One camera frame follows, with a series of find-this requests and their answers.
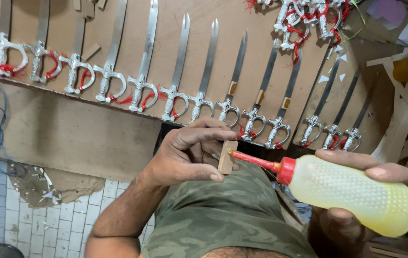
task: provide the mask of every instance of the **glue bottle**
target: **glue bottle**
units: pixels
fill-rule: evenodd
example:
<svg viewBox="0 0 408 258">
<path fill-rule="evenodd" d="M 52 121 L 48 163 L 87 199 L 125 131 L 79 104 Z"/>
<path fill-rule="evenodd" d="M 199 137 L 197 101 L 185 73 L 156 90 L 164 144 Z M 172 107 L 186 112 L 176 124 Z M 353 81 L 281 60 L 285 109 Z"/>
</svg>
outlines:
<svg viewBox="0 0 408 258">
<path fill-rule="evenodd" d="M 238 151 L 231 155 L 277 173 L 277 181 L 288 185 L 300 202 L 349 210 L 364 226 L 386 237 L 398 237 L 408 231 L 408 187 L 404 184 L 378 182 L 364 171 L 314 155 L 284 157 L 280 163 Z"/>
</svg>

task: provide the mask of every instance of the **wooden plank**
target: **wooden plank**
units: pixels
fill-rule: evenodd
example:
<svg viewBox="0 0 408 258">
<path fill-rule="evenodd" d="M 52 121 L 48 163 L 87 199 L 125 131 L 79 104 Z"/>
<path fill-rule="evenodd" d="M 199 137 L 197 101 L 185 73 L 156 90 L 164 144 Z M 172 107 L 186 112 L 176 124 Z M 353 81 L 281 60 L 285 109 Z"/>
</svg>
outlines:
<svg viewBox="0 0 408 258">
<path fill-rule="evenodd" d="M 237 141 L 225 140 L 223 143 L 223 149 L 221 150 L 220 162 L 218 163 L 218 170 L 224 174 L 229 175 L 232 171 L 232 166 L 234 165 L 234 157 L 228 152 L 230 149 L 233 151 L 237 150 Z"/>
</svg>

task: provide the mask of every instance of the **wire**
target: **wire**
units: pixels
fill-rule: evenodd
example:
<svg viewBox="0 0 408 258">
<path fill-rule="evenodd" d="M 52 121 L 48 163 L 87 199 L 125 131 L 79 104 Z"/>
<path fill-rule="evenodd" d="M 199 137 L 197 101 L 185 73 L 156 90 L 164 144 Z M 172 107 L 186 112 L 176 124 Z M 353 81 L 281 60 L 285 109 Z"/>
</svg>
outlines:
<svg viewBox="0 0 408 258">
<path fill-rule="evenodd" d="M 1 121 L 0 121 L 0 151 L 6 156 L 7 159 L 11 160 L 14 164 L 16 164 L 16 165 L 18 165 L 19 167 L 21 167 L 21 168 L 24 170 L 24 173 L 23 173 L 23 174 L 8 173 L 8 171 L 3 171 L 1 168 L 0 168 L 0 172 L 1 172 L 1 173 L 4 173 L 4 174 L 7 174 L 7 175 L 9 175 L 9 176 L 22 176 L 22 177 L 23 177 L 23 176 L 26 175 L 27 169 L 26 169 L 22 164 L 20 164 L 20 163 L 18 163 L 17 161 L 13 160 L 13 159 L 6 153 L 5 148 L 4 148 L 4 145 L 3 145 L 3 143 L 4 143 L 4 131 L 3 131 L 3 129 L 2 129 L 2 126 L 5 124 L 5 121 L 6 121 L 6 110 L 7 110 L 8 97 L 7 97 L 7 95 L 6 95 L 5 90 L 3 89 L 3 87 L 2 87 L 1 85 L 0 85 L 0 90 L 2 91 L 3 96 L 4 96 L 4 107 L 3 107 L 3 108 L 0 107 L 0 111 L 2 112 L 2 119 L 1 119 Z"/>
</svg>

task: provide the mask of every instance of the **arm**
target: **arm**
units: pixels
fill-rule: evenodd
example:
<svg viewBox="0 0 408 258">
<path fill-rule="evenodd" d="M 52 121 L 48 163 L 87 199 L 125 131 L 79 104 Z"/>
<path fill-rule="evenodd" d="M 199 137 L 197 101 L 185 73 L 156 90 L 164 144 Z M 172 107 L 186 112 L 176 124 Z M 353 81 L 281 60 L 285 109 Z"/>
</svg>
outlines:
<svg viewBox="0 0 408 258">
<path fill-rule="evenodd" d="M 187 180 L 223 182 L 212 154 L 221 153 L 218 140 L 235 139 L 236 133 L 227 124 L 213 118 L 198 119 L 169 132 L 155 157 L 96 220 L 85 257 L 138 257 L 138 236 L 169 186 Z"/>
</svg>

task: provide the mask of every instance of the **sword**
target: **sword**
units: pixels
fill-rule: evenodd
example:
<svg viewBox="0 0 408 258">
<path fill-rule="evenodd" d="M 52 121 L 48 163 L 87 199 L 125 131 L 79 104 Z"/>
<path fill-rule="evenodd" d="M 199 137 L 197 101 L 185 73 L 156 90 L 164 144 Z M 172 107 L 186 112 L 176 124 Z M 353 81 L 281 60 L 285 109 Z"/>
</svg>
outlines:
<svg viewBox="0 0 408 258">
<path fill-rule="evenodd" d="M 241 119 L 241 113 L 239 112 L 239 108 L 231 106 L 231 101 L 234 96 L 234 92 L 236 91 L 239 76 L 241 75 L 242 63 L 244 62 L 245 50 L 247 48 L 247 40 L 248 30 L 245 29 L 245 31 L 242 33 L 241 45 L 239 46 L 239 53 L 237 54 L 236 66 L 234 67 L 234 72 L 231 78 L 231 85 L 230 88 L 228 89 L 228 94 L 226 95 L 224 102 L 218 101 L 215 102 L 215 105 L 221 107 L 221 113 L 220 116 L 218 117 L 218 120 L 220 121 L 224 122 L 226 120 L 226 115 L 230 110 L 236 112 L 237 118 L 236 121 L 232 125 L 230 125 L 231 128 L 233 128 L 237 124 L 237 122 L 239 122 L 239 120 Z"/>
<path fill-rule="evenodd" d="M 102 73 L 102 80 L 100 81 L 99 94 L 96 99 L 100 102 L 110 102 L 112 99 L 116 100 L 119 96 L 123 95 L 126 91 L 126 79 L 123 74 L 115 73 L 116 58 L 118 56 L 118 50 L 120 49 L 121 35 L 123 34 L 124 20 L 126 17 L 127 0 L 119 0 L 118 11 L 115 17 L 115 26 L 113 28 L 112 42 L 110 44 L 109 54 L 107 60 L 105 61 L 104 67 L 99 67 L 97 65 L 93 66 L 94 71 Z M 109 89 L 110 78 L 115 77 L 121 80 L 123 87 L 121 91 L 115 95 L 110 95 L 106 98 L 105 95 Z"/>
<path fill-rule="evenodd" d="M 333 81 L 335 80 L 336 73 L 338 71 L 339 67 L 339 57 L 340 55 L 338 54 L 336 56 L 335 63 L 333 64 L 332 72 L 330 73 L 330 79 L 327 82 L 327 85 L 325 86 L 325 89 L 322 93 L 322 97 L 320 98 L 319 104 L 317 105 L 316 111 L 314 112 L 313 116 L 311 118 L 305 118 L 309 125 L 304 132 L 303 139 L 299 142 L 301 146 L 309 146 L 310 143 L 314 142 L 320 135 L 322 131 L 322 123 L 318 122 L 317 119 L 319 118 L 320 112 L 322 111 L 323 106 L 327 102 L 328 94 L 330 93 L 330 90 L 332 89 L 333 86 Z M 319 128 L 319 131 L 317 132 L 317 135 L 309 141 L 309 136 L 312 133 L 312 128 L 317 126 Z"/>
<path fill-rule="evenodd" d="M 185 63 L 185 55 L 187 53 L 188 34 L 190 33 L 190 16 L 187 13 L 187 22 L 185 23 L 185 16 L 182 21 L 182 33 L 180 34 L 180 44 L 178 45 L 177 61 L 174 69 L 174 75 L 172 76 L 171 87 L 166 89 L 161 87 L 160 91 L 167 94 L 166 106 L 164 107 L 164 114 L 161 118 L 165 121 L 173 121 L 179 116 L 183 115 L 188 109 L 188 97 L 184 93 L 177 92 L 180 84 L 180 78 L 182 77 L 183 65 Z M 185 108 L 178 114 L 170 116 L 172 108 L 174 106 L 174 99 L 176 97 L 182 98 L 185 101 Z"/>
<path fill-rule="evenodd" d="M 290 101 L 292 98 L 293 88 L 295 88 L 296 78 L 298 77 L 299 68 L 301 67 L 301 60 L 303 59 L 303 51 L 301 49 L 298 50 L 298 61 L 293 66 L 292 74 L 290 75 L 290 79 L 288 81 L 287 89 L 285 90 L 285 95 L 282 101 L 281 108 L 277 112 L 277 117 L 275 120 L 268 119 L 268 123 L 272 124 L 272 130 L 269 133 L 268 141 L 264 144 L 266 149 L 277 149 L 282 144 L 284 144 L 287 139 L 290 137 L 290 126 L 284 124 L 282 121 L 284 119 L 285 113 L 287 112 L 288 106 L 290 105 Z M 287 136 L 281 142 L 272 143 L 274 138 L 276 138 L 277 132 L 280 128 L 285 128 L 287 130 Z"/>
<path fill-rule="evenodd" d="M 244 110 L 242 112 L 242 114 L 247 115 L 249 117 L 247 121 L 247 125 L 245 126 L 244 135 L 242 135 L 241 137 L 242 140 L 244 141 L 252 142 L 254 138 L 258 137 L 260 134 L 263 133 L 264 128 L 266 127 L 266 118 L 264 116 L 258 115 L 258 109 L 261 107 L 261 102 L 264 99 L 264 93 L 266 89 L 268 88 L 269 80 L 271 79 L 272 69 L 274 67 L 274 63 L 276 62 L 278 50 L 279 50 L 279 39 L 276 38 L 274 40 L 274 44 L 271 49 L 271 55 L 269 56 L 268 65 L 264 72 L 263 80 L 261 81 L 260 90 L 258 92 L 258 96 L 255 100 L 255 103 L 253 104 L 252 111 L 247 112 Z M 263 127 L 258 133 L 251 134 L 253 122 L 257 119 L 263 122 Z"/>
<path fill-rule="evenodd" d="M 59 59 L 58 53 L 55 51 L 46 50 L 46 39 L 48 36 L 48 23 L 49 23 L 49 0 L 40 0 L 40 8 L 38 11 L 38 30 L 37 30 L 37 37 L 35 39 L 35 43 L 33 45 L 29 45 L 23 43 L 22 46 L 26 49 L 31 50 L 34 55 L 32 59 L 32 74 L 29 76 L 29 79 L 33 82 L 42 82 L 46 83 L 48 78 L 53 78 L 58 75 L 62 70 L 62 63 L 58 61 L 58 67 L 56 70 L 44 77 L 40 77 L 38 73 L 42 68 L 42 56 L 52 54 L 56 60 Z"/>
<path fill-rule="evenodd" d="M 70 94 L 72 93 L 80 94 L 82 90 L 91 86 L 96 78 L 94 70 L 92 69 L 91 65 L 80 62 L 81 49 L 83 48 L 83 38 L 85 35 L 85 23 L 86 19 L 81 17 L 80 14 L 78 14 L 76 16 L 75 21 L 75 38 L 73 40 L 72 55 L 70 56 L 70 58 L 59 56 L 59 61 L 66 62 L 70 66 L 69 77 L 67 79 L 67 86 L 64 88 L 64 90 Z M 86 85 L 74 89 L 73 86 L 75 85 L 76 81 L 76 69 L 78 67 L 85 67 L 86 69 L 88 69 L 89 72 L 91 73 L 91 79 Z"/>
<path fill-rule="evenodd" d="M 145 109 L 153 105 L 158 99 L 158 91 L 156 86 L 151 83 L 147 83 L 148 70 L 150 68 L 151 55 L 153 53 L 153 45 L 155 42 L 155 32 L 156 32 L 156 21 L 158 20 L 158 0 L 151 0 L 150 4 L 150 17 L 148 19 L 148 29 L 147 29 L 147 39 L 145 41 L 144 56 L 142 57 L 142 63 L 140 64 L 139 75 L 137 79 L 132 78 L 131 76 L 127 77 L 127 80 L 136 84 L 136 89 L 132 95 L 132 102 L 129 106 L 129 109 L 132 111 L 137 111 L 142 113 Z M 144 87 L 150 88 L 155 97 L 153 100 L 146 104 L 144 107 L 138 107 L 140 97 Z"/>
<path fill-rule="evenodd" d="M 368 109 L 368 106 L 371 103 L 371 100 L 374 95 L 374 91 L 377 87 L 378 79 L 379 79 L 379 73 L 376 74 L 376 77 L 373 80 L 373 84 L 371 85 L 371 88 L 368 91 L 368 95 L 366 96 L 365 102 L 363 103 L 363 107 L 360 110 L 360 114 L 357 117 L 357 120 L 355 121 L 354 126 L 352 126 L 352 129 L 346 130 L 346 133 L 348 134 L 348 138 L 346 139 L 346 143 L 344 144 L 344 147 L 343 147 L 344 151 L 354 151 L 362 143 L 362 136 L 359 134 L 359 126 L 362 123 L 362 120 L 365 117 L 366 110 Z M 357 141 L 358 141 L 357 146 L 349 150 L 355 138 L 357 138 Z"/>
<path fill-rule="evenodd" d="M 325 142 L 323 143 L 322 149 L 327 150 L 327 149 L 332 149 L 334 150 L 336 146 L 338 146 L 339 142 L 341 141 L 341 132 L 338 130 L 338 125 L 339 122 L 341 121 L 341 118 L 343 118 L 344 112 L 347 108 L 347 105 L 349 104 L 350 97 L 352 96 L 352 93 L 354 92 L 355 85 L 357 84 L 357 81 L 359 79 L 360 75 L 360 69 L 356 71 L 354 74 L 354 78 L 352 79 L 352 82 L 350 83 L 349 90 L 347 91 L 347 94 L 344 98 L 343 104 L 341 105 L 341 108 L 339 109 L 338 115 L 336 115 L 336 118 L 332 124 L 332 126 L 325 126 L 325 130 L 328 131 L 327 137 L 325 138 Z M 331 146 L 333 142 L 333 136 L 337 135 L 339 137 L 339 141 L 334 146 Z"/>
<path fill-rule="evenodd" d="M 204 73 L 201 79 L 201 85 L 199 86 L 198 94 L 196 95 L 196 97 L 188 95 L 188 99 L 194 101 L 195 103 L 194 108 L 193 108 L 193 113 L 191 114 L 190 123 L 198 119 L 199 113 L 201 113 L 201 106 L 203 104 L 206 104 L 210 107 L 210 110 L 212 111 L 212 113 L 210 114 L 210 117 L 214 117 L 214 105 L 212 102 L 205 100 L 204 97 L 207 92 L 210 75 L 212 73 L 212 67 L 214 65 L 215 51 L 217 49 L 217 41 L 218 41 L 218 20 L 215 19 L 215 21 L 212 22 L 212 32 L 210 36 L 209 49 L 207 50 L 207 58 L 205 61 L 205 66 L 204 66 Z"/>
<path fill-rule="evenodd" d="M 11 0 L 2 0 L 0 5 L 0 76 L 11 77 L 12 73 L 22 70 L 29 62 L 29 57 L 21 44 L 9 42 L 11 24 Z M 7 61 L 6 50 L 15 48 L 22 54 L 22 62 L 11 71 L 7 70 L 5 65 Z"/>
</svg>

